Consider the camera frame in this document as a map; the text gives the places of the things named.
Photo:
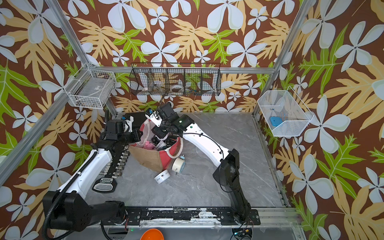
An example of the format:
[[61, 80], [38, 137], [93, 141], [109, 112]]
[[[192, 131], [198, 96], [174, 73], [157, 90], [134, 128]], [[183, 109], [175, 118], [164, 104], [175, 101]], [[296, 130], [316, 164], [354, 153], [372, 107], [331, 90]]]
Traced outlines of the pink twin bell alarm clock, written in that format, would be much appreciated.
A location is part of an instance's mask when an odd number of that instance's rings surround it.
[[143, 145], [143, 148], [146, 150], [153, 150], [155, 145], [152, 142], [146, 141]]

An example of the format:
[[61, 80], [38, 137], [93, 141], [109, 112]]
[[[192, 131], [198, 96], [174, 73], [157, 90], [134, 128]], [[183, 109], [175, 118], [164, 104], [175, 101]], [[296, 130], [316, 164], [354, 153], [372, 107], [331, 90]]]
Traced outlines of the burlap red Christmas canvas bag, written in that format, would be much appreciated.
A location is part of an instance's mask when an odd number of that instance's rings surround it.
[[152, 128], [155, 126], [150, 120], [145, 120], [140, 130], [143, 132], [141, 140], [137, 143], [130, 144], [129, 151], [138, 163], [154, 172], [160, 173], [167, 169], [172, 161], [179, 157], [184, 147], [182, 138], [177, 137], [176, 142], [165, 150], [146, 150], [143, 145], [146, 141], [150, 142], [150, 138], [154, 137]]

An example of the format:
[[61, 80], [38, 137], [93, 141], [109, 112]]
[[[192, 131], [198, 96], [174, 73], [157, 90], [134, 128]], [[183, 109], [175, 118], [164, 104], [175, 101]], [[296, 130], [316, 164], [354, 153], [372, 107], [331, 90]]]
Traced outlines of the white round alarm clock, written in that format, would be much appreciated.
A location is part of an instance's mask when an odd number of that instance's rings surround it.
[[157, 184], [161, 184], [165, 182], [167, 179], [171, 177], [168, 170], [164, 170], [161, 173], [159, 173], [154, 179], [157, 182]]

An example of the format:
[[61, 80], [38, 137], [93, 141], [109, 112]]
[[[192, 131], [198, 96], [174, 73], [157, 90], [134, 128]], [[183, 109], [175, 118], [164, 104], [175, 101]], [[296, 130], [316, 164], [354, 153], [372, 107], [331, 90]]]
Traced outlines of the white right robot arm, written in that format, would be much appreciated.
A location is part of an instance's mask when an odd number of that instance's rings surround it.
[[159, 139], [176, 136], [195, 145], [217, 167], [213, 178], [221, 189], [229, 194], [231, 209], [237, 223], [243, 224], [251, 213], [251, 205], [246, 199], [240, 183], [240, 155], [236, 149], [229, 150], [209, 137], [189, 116], [179, 116], [170, 104], [145, 112], [148, 122], [155, 124], [153, 133]]

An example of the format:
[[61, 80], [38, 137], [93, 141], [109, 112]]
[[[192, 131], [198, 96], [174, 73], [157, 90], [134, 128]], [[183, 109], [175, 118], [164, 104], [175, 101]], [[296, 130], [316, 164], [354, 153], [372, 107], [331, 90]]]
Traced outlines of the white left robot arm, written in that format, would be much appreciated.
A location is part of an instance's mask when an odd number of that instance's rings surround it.
[[139, 142], [143, 135], [136, 114], [124, 114], [120, 119], [106, 119], [104, 132], [92, 144], [89, 157], [78, 170], [56, 191], [48, 191], [43, 198], [45, 220], [43, 239], [49, 240], [50, 229], [64, 230], [58, 237], [66, 238], [88, 226], [106, 221], [118, 224], [126, 220], [126, 207], [121, 201], [107, 201], [89, 205], [86, 195], [108, 163], [117, 163], [127, 156], [129, 145]]

